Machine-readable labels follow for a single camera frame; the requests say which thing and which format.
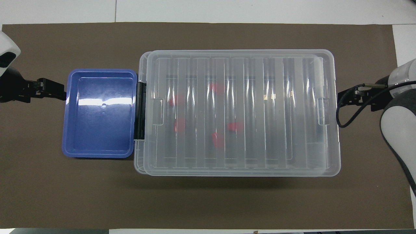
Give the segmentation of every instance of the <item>black hinge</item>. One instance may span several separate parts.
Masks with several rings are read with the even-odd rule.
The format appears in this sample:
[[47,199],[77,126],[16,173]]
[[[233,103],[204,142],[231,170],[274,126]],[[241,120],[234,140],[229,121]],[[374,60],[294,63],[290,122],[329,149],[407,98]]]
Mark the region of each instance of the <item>black hinge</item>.
[[136,92],[136,121],[134,139],[144,140],[144,123],[146,114],[146,83],[137,83]]

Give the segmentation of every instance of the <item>white table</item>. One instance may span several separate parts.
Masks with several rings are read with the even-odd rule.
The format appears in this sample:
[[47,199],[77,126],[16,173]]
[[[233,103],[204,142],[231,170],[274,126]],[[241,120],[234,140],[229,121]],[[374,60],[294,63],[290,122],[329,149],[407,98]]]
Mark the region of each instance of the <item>white table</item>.
[[[0,1],[0,28],[3,24],[84,22],[388,24],[393,25],[398,66],[416,58],[416,4],[410,0]],[[413,214],[416,217],[416,198],[413,193],[411,194]],[[231,234],[252,233],[253,231],[116,229],[110,230],[110,233]],[[261,230],[259,232],[297,231],[302,230]]]

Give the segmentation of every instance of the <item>plastic box lid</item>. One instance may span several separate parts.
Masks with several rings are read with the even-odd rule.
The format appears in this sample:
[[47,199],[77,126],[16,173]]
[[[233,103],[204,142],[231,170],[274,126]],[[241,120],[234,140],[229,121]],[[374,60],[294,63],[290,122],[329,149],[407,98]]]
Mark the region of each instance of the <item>plastic box lid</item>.
[[69,157],[125,158],[134,148],[137,75],[77,69],[68,76],[62,151]]
[[341,167],[328,50],[157,50],[135,167],[158,176],[334,176]]

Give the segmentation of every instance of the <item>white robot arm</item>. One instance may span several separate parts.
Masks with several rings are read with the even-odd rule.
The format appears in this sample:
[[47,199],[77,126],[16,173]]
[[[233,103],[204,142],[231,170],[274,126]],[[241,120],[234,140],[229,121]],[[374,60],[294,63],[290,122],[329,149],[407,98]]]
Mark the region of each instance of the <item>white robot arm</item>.
[[32,97],[52,97],[66,100],[64,85],[46,78],[25,80],[10,65],[20,55],[19,47],[0,31],[0,103],[21,101],[29,103]]
[[[416,81],[416,60],[396,68],[389,86]],[[416,85],[390,90],[394,99],[384,108],[380,128],[416,194]]]
[[4,32],[0,31],[0,76],[19,55],[19,47]]

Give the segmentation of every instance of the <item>red object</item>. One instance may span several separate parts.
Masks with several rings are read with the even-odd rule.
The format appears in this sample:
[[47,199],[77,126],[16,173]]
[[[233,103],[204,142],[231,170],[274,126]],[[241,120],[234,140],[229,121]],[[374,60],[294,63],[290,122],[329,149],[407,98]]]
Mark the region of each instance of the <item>red object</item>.
[[185,120],[182,119],[182,120],[178,121],[176,119],[175,123],[173,124],[173,131],[176,132],[176,133],[184,132],[185,131]]
[[215,148],[217,149],[224,149],[224,136],[217,134],[216,132],[211,134],[212,141],[214,143]]
[[181,105],[185,103],[185,98],[180,95],[174,95],[171,99],[168,100],[170,106]]
[[243,122],[232,122],[227,125],[227,129],[233,132],[240,132],[244,130]]
[[223,85],[218,85],[218,84],[209,84],[209,88],[214,93],[224,93],[224,90],[225,90]]

